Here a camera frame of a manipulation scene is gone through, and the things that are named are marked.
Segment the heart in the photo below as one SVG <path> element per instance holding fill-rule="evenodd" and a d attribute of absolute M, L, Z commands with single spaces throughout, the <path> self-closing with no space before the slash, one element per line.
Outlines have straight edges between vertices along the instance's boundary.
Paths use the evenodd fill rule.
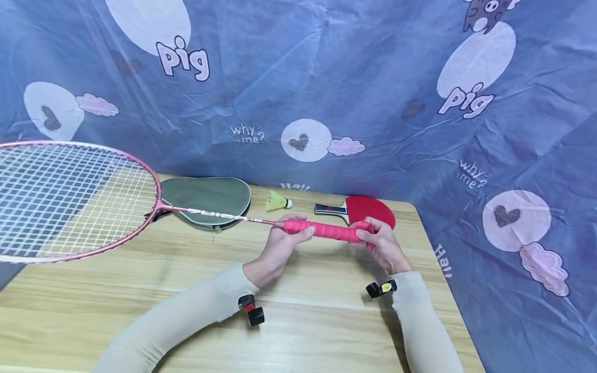
<path fill-rule="evenodd" d="M 309 142 L 309 136 L 307 136 L 306 134 L 301 134 L 300 137 L 297 139 L 292 139 L 288 142 L 288 144 L 290 146 L 292 146 L 293 148 L 295 148 L 296 150 L 298 150 L 299 152 L 304 151 L 304 148 L 307 147 L 307 144 Z"/>
<path fill-rule="evenodd" d="M 517 222 L 521 217 L 521 211 L 517 208 L 506 211 L 504 206 L 499 205 L 493 210 L 493 216 L 496 218 L 497 226 L 503 228 Z"/>
<path fill-rule="evenodd" d="M 47 117 L 47 119 L 44 121 L 44 127 L 48 131 L 58 131 L 60 127 L 62 127 L 62 124 L 60 124 L 60 121 L 58 120 L 58 118 L 56 118 L 56 115 L 54 114 L 52 109 L 45 105 L 42 105 L 41 111 L 43 111 Z"/>
<path fill-rule="evenodd" d="M 141 63 L 139 61 L 127 61 L 127 59 L 125 59 L 119 51 L 110 50 L 110 52 L 112 53 L 112 58 L 114 58 L 114 62 L 118 66 L 118 70 L 120 70 L 120 72 L 123 75 L 133 76 L 139 71 L 141 71 Z"/>
<path fill-rule="evenodd" d="M 423 110 L 425 110 L 425 107 L 427 107 L 425 103 L 420 103 L 417 99 L 414 98 L 407 103 L 406 108 L 402 112 L 402 118 L 408 119 L 412 118 L 413 116 L 417 116 L 421 114 Z"/>

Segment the arm sleeve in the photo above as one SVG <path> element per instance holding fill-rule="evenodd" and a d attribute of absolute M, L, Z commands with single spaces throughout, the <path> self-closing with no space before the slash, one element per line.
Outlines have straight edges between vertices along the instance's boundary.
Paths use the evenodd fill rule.
<path fill-rule="evenodd" d="M 238 263 L 173 295 L 117 336 L 92 373 L 151 373 L 173 347 L 238 312 L 238 299 L 259 289 Z"/>
<path fill-rule="evenodd" d="M 435 313 L 418 272 L 391 276 L 396 282 L 392 307 L 402 326 L 404 349 L 412 373 L 463 373 L 448 332 Z"/>

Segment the wooden table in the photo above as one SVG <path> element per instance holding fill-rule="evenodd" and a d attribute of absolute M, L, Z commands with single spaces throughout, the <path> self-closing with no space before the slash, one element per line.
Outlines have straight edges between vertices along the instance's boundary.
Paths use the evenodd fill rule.
<path fill-rule="evenodd" d="M 342 196 L 283 189 L 279 192 L 294 207 L 266 213 L 269 189 L 251 189 L 250 216 L 306 213 L 322 223 L 342 224 L 337 217 L 314 218 L 312 212 L 316 201 L 340 205 Z M 464 370 L 482 372 L 417 211 L 407 203 L 385 202 Z M 25 268 L 0 293 L 0 372 L 89 372 L 112 339 L 153 305 L 234 262 L 256 258 L 268 231 L 269 226 L 241 222 L 218 234 L 169 216 L 105 254 Z M 313 238 L 297 247 L 281 278 L 257 295 L 264 324 L 250 328 L 239 313 L 212 325 L 172 351 L 160 371 L 408 371 L 391 297 L 370 300 L 365 292 L 379 274 L 368 252 Z"/>

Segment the wrinkled fabric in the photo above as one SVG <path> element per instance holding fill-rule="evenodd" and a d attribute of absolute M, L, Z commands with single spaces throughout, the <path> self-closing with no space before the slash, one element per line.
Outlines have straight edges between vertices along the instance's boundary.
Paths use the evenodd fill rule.
<path fill-rule="evenodd" d="M 1 141 L 411 202 L 488 372 L 597 365 L 597 3 L 0 11 Z"/>

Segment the shuttlecock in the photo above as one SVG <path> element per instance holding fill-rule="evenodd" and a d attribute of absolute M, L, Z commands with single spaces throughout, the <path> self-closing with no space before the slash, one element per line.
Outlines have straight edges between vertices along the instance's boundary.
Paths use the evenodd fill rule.
<path fill-rule="evenodd" d="M 273 190 L 269 191 L 269 196 L 267 197 L 267 201 L 265 202 L 266 211 L 273 211 L 279 208 L 291 208 L 292 206 L 292 200 L 282 197 Z"/>

